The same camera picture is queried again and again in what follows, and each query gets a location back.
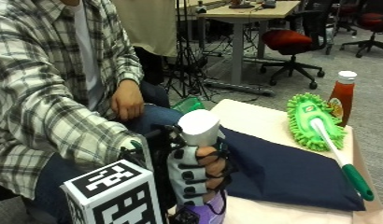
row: purple object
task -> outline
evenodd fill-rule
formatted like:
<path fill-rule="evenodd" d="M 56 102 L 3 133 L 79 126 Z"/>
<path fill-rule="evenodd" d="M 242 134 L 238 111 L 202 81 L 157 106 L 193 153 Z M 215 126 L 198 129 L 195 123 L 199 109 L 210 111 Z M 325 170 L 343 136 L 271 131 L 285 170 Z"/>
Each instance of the purple object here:
<path fill-rule="evenodd" d="M 227 196 L 229 194 L 225 190 L 223 192 L 219 191 L 213 200 L 207 202 L 210 205 L 178 205 L 177 220 L 179 220 L 181 223 L 185 223 L 189 220 L 191 223 L 199 224 L 222 224 L 225 222 L 227 213 Z"/>

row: sleeve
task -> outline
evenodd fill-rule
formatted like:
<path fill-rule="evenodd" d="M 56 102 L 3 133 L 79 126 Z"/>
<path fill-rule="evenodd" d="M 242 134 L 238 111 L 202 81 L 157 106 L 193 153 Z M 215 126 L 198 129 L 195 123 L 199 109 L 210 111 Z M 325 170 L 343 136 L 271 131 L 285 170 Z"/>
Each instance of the sleeve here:
<path fill-rule="evenodd" d="M 141 137 L 74 101 L 28 30 L 0 16 L 0 129 L 27 147 L 103 166 Z"/>
<path fill-rule="evenodd" d="M 118 84 L 125 79 L 133 79 L 138 84 L 141 84 L 141 80 L 143 79 L 143 70 L 139 58 L 130 42 L 127 32 L 121 24 L 115 4 L 111 1 L 105 2 L 107 18 L 110 20 L 109 23 L 111 24 L 117 39 L 114 50 L 118 55 Z"/>

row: blue fabric bag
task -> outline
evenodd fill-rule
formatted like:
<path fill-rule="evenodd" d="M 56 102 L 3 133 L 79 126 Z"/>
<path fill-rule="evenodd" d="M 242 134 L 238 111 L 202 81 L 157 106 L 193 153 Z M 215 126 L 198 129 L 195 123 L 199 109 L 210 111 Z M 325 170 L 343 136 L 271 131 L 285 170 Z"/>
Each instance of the blue fabric bag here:
<path fill-rule="evenodd" d="M 334 159 L 227 128 L 222 132 L 239 168 L 231 175 L 230 196 L 343 211 L 366 210 Z"/>

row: wooden tabletop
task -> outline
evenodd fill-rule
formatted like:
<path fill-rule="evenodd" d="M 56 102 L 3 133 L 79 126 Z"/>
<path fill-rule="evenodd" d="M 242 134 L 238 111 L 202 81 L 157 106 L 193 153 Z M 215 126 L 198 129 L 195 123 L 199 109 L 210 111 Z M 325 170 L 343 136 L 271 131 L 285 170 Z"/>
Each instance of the wooden tabletop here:
<path fill-rule="evenodd" d="M 186 0 L 187 1 L 187 6 L 189 7 L 197 7 L 199 5 L 199 0 Z M 217 3 L 226 3 L 229 2 L 227 0 L 203 0 L 203 5 L 207 6 L 207 5 L 211 5 L 211 4 L 217 4 Z M 185 4 L 183 4 L 183 0 L 179 0 L 179 6 L 183 7 Z"/>
<path fill-rule="evenodd" d="M 218 7 L 199 14 L 201 17 L 209 18 L 251 18 L 251 19 L 282 19 L 285 18 L 298 6 L 301 1 L 278 1 L 277 8 L 266 8 L 254 11 L 253 8 L 229 8 L 229 6 Z M 261 4 L 251 3 L 253 6 L 259 7 Z"/>

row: green chenille mop head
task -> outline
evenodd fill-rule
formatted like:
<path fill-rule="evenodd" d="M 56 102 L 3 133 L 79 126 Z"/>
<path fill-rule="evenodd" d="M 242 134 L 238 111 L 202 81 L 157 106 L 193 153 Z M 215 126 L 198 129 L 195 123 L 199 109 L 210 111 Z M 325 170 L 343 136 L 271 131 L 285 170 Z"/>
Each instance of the green chenille mop head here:
<path fill-rule="evenodd" d="M 343 148 L 343 137 L 346 132 L 338 126 L 341 119 L 330 113 L 333 108 L 329 107 L 318 95 L 311 93 L 298 94 L 289 100 L 287 114 L 290 119 L 290 131 L 298 143 L 315 151 L 330 151 L 325 141 L 315 132 L 310 121 L 321 118 L 325 124 L 330 138 L 339 149 Z"/>

